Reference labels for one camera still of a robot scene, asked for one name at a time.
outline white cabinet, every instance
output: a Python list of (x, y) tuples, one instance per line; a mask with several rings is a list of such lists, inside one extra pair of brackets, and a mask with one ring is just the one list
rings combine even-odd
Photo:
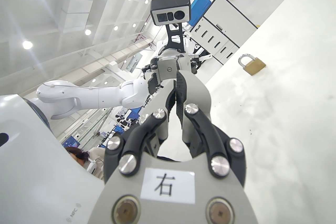
[(191, 30), (191, 37), (224, 64), (256, 30), (228, 0), (214, 0)]

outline metal screw head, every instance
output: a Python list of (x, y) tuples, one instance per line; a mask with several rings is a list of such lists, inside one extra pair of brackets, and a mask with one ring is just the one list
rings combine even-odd
[(134, 224), (140, 217), (140, 204), (133, 196), (124, 196), (119, 199), (113, 208), (112, 213), (116, 224)]
[(139, 118), (139, 124), (142, 125), (146, 119), (148, 118), (149, 114), (141, 115)]
[(111, 151), (116, 150), (120, 146), (120, 137), (113, 136), (107, 143), (107, 148)]
[(242, 142), (236, 138), (230, 139), (229, 144), (233, 152), (240, 153), (244, 149)]
[(226, 176), (230, 172), (230, 164), (228, 160), (222, 156), (213, 157), (211, 160), (211, 168), (219, 176)]
[(119, 172), (121, 174), (130, 174), (136, 168), (136, 158), (132, 154), (126, 154), (119, 160)]
[(196, 104), (187, 104), (186, 105), (186, 112), (189, 114), (195, 114), (198, 112), (198, 106)]
[(162, 119), (163, 117), (165, 117), (166, 113), (163, 109), (159, 108), (156, 111), (153, 112), (153, 116), (156, 119)]
[(206, 217), (209, 224), (232, 224), (234, 220), (230, 204), (222, 198), (214, 198), (208, 202)]

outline dark hair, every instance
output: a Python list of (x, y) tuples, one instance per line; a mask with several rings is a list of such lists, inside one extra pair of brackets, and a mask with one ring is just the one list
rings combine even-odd
[(89, 153), (84, 152), (80, 148), (76, 147), (66, 147), (65, 150), (67, 150), (68, 153), (72, 153), (76, 156), (76, 158), (82, 159), (83, 161), (87, 162), (89, 160)]

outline depth camera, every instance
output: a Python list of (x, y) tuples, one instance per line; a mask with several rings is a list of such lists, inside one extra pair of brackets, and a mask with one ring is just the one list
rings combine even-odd
[(150, 14), (156, 26), (190, 21), (190, 0), (152, 0)]

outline chinese character 右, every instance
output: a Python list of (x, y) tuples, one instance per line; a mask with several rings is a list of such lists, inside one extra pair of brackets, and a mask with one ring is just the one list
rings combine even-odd
[[(172, 188), (173, 185), (172, 184), (164, 184), (163, 182), (166, 179), (167, 180), (175, 180), (175, 178), (174, 177), (171, 177), (171, 178), (167, 177), (167, 173), (165, 173), (163, 177), (157, 176), (156, 178), (157, 179), (162, 179), (162, 181), (161, 181), (161, 183), (157, 186), (157, 188), (154, 191), (157, 191), (159, 189), (159, 187), (160, 187), (160, 195), (164, 194), (164, 195), (171, 196), (171, 188)], [(162, 188), (164, 186), (168, 186), (169, 187), (169, 192), (162, 192)]]

